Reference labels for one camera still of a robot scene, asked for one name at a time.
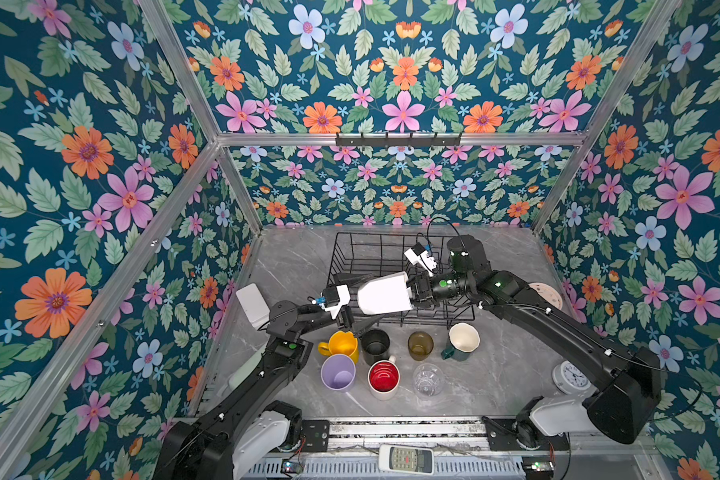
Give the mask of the green mug cream inside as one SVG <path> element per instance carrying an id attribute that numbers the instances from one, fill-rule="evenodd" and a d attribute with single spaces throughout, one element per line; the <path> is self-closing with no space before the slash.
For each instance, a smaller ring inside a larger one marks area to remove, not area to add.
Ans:
<path id="1" fill-rule="evenodd" d="M 467 323 L 453 325 L 448 331 L 447 345 L 441 352 L 443 360 L 466 361 L 480 346 L 480 334 Z"/>

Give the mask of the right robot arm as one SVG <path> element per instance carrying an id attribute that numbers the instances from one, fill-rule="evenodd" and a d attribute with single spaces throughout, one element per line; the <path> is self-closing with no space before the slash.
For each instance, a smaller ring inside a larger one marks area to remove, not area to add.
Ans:
<path id="1" fill-rule="evenodd" d="M 655 412 L 667 379 L 652 352 L 600 337 L 515 273 L 494 269 L 483 244 L 473 236 L 453 237 L 447 248 L 448 267 L 439 266 L 421 243 L 406 250 L 407 260 L 423 269 L 407 282 L 414 307 L 433 309 L 464 297 L 535 336 L 594 388 L 592 393 L 530 400 L 510 431 L 519 445 L 535 449 L 545 437 L 573 432 L 598 432 L 620 444 L 634 443 Z"/>

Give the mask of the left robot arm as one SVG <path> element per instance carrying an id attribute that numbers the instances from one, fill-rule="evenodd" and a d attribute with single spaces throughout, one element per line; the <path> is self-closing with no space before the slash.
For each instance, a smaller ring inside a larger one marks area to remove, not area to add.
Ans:
<path id="1" fill-rule="evenodd" d="M 165 436 L 155 479 L 238 479 L 288 436 L 290 422 L 276 411 L 255 435 L 255 423 L 274 396 L 306 366 L 313 344 L 303 335 L 336 325 L 353 329 L 346 285 L 330 286 L 317 299 L 298 305 L 284 300 L 270 308 L 269 339 L 252 371 L 216 407 L 194 423 L 178 421 Z"/>

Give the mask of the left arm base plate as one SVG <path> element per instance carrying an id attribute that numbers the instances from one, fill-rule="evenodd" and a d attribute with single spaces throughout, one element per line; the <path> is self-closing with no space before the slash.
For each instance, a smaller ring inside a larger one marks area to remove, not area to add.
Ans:
<path id="1" fill-rule="evenodd" d="M 302 421 L 302 452 L 324 453 L 329 449 L 331 422 L 325 419 Z"/>

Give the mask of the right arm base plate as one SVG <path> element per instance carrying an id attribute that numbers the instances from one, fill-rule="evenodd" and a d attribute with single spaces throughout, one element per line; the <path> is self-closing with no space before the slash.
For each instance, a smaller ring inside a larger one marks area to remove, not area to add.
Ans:
<path id="1" fill-rule="evenodd" d="M 489 447 L 493 451 L 569 451 L 565 434 L 546 436 L 530 420 L 481 416 Z"/>

